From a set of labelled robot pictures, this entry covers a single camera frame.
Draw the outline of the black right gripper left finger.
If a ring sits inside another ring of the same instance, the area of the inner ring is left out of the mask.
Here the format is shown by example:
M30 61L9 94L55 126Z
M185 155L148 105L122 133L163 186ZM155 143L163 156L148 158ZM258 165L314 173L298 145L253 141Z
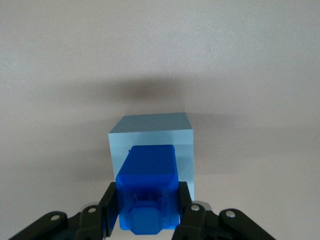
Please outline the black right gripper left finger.
M117 217L116 183L111 182L98 204L91 204L72 217L61 211L46 213L11 239L104 240L111 236Z

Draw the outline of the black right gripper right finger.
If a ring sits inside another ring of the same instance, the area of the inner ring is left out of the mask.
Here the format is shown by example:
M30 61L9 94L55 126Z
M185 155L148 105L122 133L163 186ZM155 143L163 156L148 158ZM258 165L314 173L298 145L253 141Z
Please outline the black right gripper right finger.
M173 240L273 240L242 211L235 208L222 210L218 215L206 210L191 199L187 182L179 182L180 223L174 230Z

